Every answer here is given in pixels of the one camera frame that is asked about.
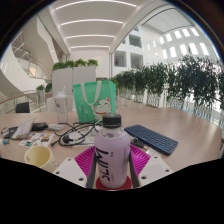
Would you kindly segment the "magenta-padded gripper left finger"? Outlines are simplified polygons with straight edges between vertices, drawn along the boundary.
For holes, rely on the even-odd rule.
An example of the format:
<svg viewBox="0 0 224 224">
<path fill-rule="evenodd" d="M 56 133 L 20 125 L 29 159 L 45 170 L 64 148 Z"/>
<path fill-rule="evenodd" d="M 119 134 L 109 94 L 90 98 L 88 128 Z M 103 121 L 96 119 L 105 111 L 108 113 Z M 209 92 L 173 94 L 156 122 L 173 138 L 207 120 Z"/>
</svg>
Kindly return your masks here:
<svg viewBox="0 0 224 224">
<path fill-rule="evenodd" d="M 84 188 L 93 188 L 96 172 L 95 147 L 75 158 L 66 158 L 54 174 Z"/>
</svg>

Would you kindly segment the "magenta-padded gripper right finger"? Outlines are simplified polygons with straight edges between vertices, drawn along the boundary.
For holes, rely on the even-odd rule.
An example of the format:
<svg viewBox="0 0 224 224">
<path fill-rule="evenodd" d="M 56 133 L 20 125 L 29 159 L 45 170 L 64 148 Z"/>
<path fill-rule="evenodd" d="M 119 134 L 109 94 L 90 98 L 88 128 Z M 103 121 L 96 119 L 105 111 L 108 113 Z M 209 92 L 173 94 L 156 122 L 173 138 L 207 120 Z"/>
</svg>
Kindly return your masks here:
<svg viewBox="0 0 224 224">
<path fill-rule="evenodd" d="M 134 188 L 143 187 L 173 173 L 160 155 L 149 155 L 136 146 L 130 149 L 130 173 Z"/>
</svg>

